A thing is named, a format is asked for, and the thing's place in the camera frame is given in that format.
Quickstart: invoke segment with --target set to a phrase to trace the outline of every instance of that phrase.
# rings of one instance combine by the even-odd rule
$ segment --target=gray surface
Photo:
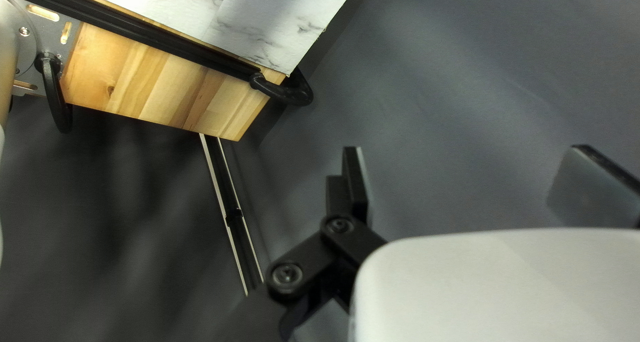
[[[326,56],[301,64],[314,71],[315,103],[235,145],[268,258],[317,230],[324,176],[339,172],[346,145],[363,147],[374,229],[388,240],[560,225],[545,197],[571,144],[638,175],[639,9],[364,0],[335,44],[317,49]],[[300,342],[345,340],[332,308]]]
[[[0,172],[0,339],[211,341],[244,296],[196,134],[16,100]]]
[[[640,222],[637,178],[583,147],[564,155],[547,206],[569,226],[634,228]]]

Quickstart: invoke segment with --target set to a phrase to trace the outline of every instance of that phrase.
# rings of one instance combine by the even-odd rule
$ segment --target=black bracket
[[[282,342],[335,299],[345,311],[365,258],[386,243],[365,223],[367,195],[357,148],[344,148],[342,175],[327,177],[327,216],[313,234],[268,269],[219,328],[215,341]]]
[[[267,81],[262,73],[256,73],[249,79],[252,89],[266,94],[270,98],[293,106],[307,106],[314,100],[314,93],[299,68],[295,68],[291,75],[281,85]]]
[[[58,77],[61,69],[60,59],[53,53],[41,52],[33,64],[36,70],[42,74],[53,121],[61,133],[68,134],[73,126],[73,106],[65,102],[60,88]]]

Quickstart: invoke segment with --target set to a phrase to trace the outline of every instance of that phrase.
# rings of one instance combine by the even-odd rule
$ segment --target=black trim
[[[249,82],[257,68],[93,0],[27,0],[158,50]]]
[[[236,191],[225,162],[224,150],[222,150],[218,137],[205,136],[205,142],[207,142],[211,165],[220,189],[223,204],[220,209],[231,231],[244,283],[247,290],[252,291],[262,284],[262,279],[260,278],[258,263],[253,254],[251,237],[245,227],[242,209],[238,205]]]

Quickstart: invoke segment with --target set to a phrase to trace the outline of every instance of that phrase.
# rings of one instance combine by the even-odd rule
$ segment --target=black edge strip
[[[218,180],[223,206],[223,215],[236,247],[236,254],[242,268],[247,290],[256,289],[262,284],[258,264],[253,255],[248,231],[244,228],[243,214],[237,203],[236,192],[232,184],[231,175],[225,163],[224,151],[221,148],[218,137],[205,136],[213,171]]]
[[[618,164],[610,160],[608,157],[606,157],[600,151],[596,150],[590,145],[573,145],[571,147],[584,153],[587,157],[601,166],[610,175],[633,190],[637,195],[640,195],[640,181],[638,181],[636,176],[620,167]]]
[[[240,80],[260,69],[93,0],[27,0]]]

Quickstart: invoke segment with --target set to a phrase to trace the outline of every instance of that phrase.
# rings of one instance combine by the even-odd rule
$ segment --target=screw
[[[342,217],[334,218],[327,225],[333,233],[345,233],[351,229],[351,221]]]
[[[277,285],[291,286],[302,280],[302,270],[293,263],[283,263],[273,269],[271,278]]]

